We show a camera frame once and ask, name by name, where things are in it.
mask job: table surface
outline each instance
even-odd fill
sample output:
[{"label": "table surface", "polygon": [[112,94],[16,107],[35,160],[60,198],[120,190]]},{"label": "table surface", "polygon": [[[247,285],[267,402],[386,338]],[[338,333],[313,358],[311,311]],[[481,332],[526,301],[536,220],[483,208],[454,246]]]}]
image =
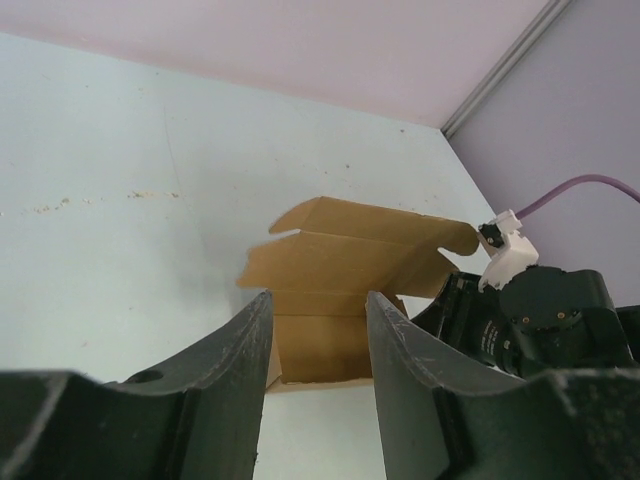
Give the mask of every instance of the table surface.
[{"label": "table surface", "polygon": [[[0,368],[123,380],[176,353],[253,296],[246,250],[317,195],[492,217],[437,130],[0,43]],[[372,388],[267,395],[258,451],[257,479],[384,478]]]}]

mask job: cable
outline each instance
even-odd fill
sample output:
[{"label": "cable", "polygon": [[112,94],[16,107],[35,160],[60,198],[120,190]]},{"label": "cable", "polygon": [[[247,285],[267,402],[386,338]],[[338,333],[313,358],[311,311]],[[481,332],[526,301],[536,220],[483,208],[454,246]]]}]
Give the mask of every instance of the cable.
[{"label": "cable", "polygon": [[612,177],[607,177],[606,175],[587,174],[587,175],[580,175],[579,177],[575,177],[570,180],[567,180],[564,183],[561,183],[556,188],[551,190],[549,193],[543,195],[538,200],[533,202],[531,205],[523,208],[518,213],[516,213],[516,217],[522,220],[527,215],[531,215],[540,207],[543,207],[544,205],[549,203],[551,200],[556,198],[562,192],[569,190],[571,187],[575,187],[576,185],[579,185],[581,183],[587,183],[587,182],[599,182],[599,183],[604,183],[606,185],[610,185],[614,188],[617,188],[622,193],[626,193],[631,198],[633,198],[636,202],[640,203],[640,192],[631,188],[626,183],[623,183],[620,180],[617,180]]}]

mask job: cardboard box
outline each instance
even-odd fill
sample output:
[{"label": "cardboard box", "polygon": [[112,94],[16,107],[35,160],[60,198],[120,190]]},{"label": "cardboard box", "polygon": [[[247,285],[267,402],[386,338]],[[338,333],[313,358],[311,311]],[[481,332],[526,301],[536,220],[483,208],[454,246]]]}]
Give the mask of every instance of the cardboard box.
[{"label": "cardboard box", "polygon": [[370,382],[367,293],[400,308],[396,295],[433,298],[457,270],[438,248],[478,247],[466,223],[329,197],[292,208],[269,232],[292,233],[252,248],[237,281],[273,292],[269,392]]}]

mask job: white connector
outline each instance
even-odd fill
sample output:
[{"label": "white connector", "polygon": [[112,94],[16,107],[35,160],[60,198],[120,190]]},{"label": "white connector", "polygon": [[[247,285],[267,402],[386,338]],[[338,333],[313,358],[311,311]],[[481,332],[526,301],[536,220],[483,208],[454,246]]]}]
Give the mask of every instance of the white connector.
[{"label": "white connector", "polygon": [[489,222],[489,225],[498,227],[504,243],[495,247],[495,241],[488,239],[491,261],[480,279],[480,291],[483,291],[487,285],[491,285],[497,290],[502,289],[518,273],[535,265],[539,258],[538,251],[533,244],[520,233],[519,229],[522,227],[522,223],[515,216],[513,210],[502,212]]}]

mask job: metal strip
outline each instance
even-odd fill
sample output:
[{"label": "metal strip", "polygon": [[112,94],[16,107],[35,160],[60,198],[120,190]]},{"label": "metal strip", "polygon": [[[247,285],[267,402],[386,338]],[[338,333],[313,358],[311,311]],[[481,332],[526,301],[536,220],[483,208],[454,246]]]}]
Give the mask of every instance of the metal strip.
[{"label": "metal strip", "polygon": [[451,139],[574,0],[550,0],[442,127]]}]

